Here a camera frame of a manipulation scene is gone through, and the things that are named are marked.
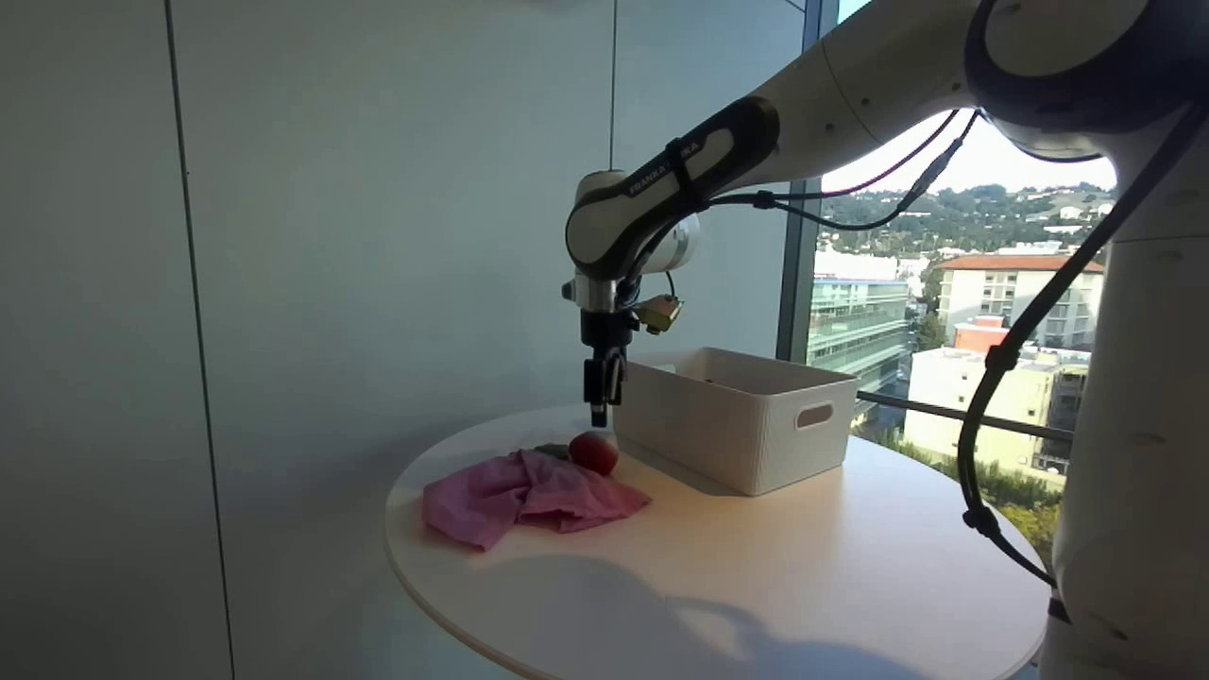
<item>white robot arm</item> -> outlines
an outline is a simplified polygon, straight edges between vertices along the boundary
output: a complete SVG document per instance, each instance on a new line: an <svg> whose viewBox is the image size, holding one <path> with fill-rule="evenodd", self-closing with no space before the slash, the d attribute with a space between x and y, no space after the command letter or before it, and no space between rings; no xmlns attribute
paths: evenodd
<svg viewBox="0 0 1209 680"><path fill-rule="evenodd" d="M1043 674L1209 676L1203 52L1209 0L871 0L643 169L580 184L567 252L593 419L619 400L643 266L715 198L817 178L949 106L1037 160L1108 154L1144 204L1125 193L1111 252Z"/></svg>

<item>pink towel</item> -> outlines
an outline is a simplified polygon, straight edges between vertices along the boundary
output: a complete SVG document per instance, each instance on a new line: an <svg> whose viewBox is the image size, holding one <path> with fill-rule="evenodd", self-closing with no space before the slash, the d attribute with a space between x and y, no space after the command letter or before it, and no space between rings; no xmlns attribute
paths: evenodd
<svg viewBox="0 0 1209 680"><path fill-rule="evenodd" d="M486 552L513 521L580 534L643 511L651 500L557 457L516 450L423 486L423 521Z"/></svg>

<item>wall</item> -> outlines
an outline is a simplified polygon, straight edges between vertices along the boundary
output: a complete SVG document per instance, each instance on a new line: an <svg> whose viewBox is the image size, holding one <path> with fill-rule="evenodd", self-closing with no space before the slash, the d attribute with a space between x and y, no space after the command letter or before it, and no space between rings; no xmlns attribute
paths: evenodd
<svg viewBox="0 0 1209 680"><path fill-rule="evenodd" d="M226 676L158 0L0 5L0 676Z"/></svg>
<svg viewBox="0 0 1209 680"><path fill-rule="evenodd" d="M574 181L611 160L638 166L751 91L793 58L797 11L778 0L171 9L198 349L163 5L56 5L36 30L0 26L6 52L28 50L23 69L0 62L4 83L27 87L17 112L0 112L11 135L0 166L27 172L50 160L28 178L42 193L6 189L0 208L27 220L0 252L4 316L27 329L0 340L13 364L4 403L17 403L4 408L0 504L42 521L0 516L23 554L0 569L50 623L74 612L89 623L35 630L45 652L85 650L74 662L17 652L13 667L222 676L220 514L240 680L503 676L426 623L390 574L384 486L465 422L576 400L576 316L557 297ZM687 322L638 351L771 356L778 267L778 217L707 217L681 274ZM138 601L154 606L143 621L120 607Z"/></svg>

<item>white container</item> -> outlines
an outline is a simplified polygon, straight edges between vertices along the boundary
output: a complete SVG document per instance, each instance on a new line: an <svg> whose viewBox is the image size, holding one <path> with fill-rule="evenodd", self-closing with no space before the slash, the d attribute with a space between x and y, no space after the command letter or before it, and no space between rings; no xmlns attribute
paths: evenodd
<svg viewBox="0 0 1209 680"><path fill-rule="evenodd" d="M625 364L614 437L667 472L768 496L843 466L858 385L778 358L687 351Z"/></svg>

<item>white table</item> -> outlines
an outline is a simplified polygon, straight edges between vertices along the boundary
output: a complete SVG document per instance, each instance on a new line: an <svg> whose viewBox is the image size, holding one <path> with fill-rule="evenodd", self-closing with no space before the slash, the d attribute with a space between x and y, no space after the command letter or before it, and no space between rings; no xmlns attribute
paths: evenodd
<svg viewBox="0 0 1209 680"><path fill-rule="evenodd" d="M1037 650L1048 594L963 528L949 476L867 442L848 442L838 472L764 500L707 496L623 457L614 480L654 504L589 534L516 525L489 552L465 552L423 528L423 485L574 429L580 408L455 429L384 504L407 594L520 676L977 680L1011 676Z"/></svg>

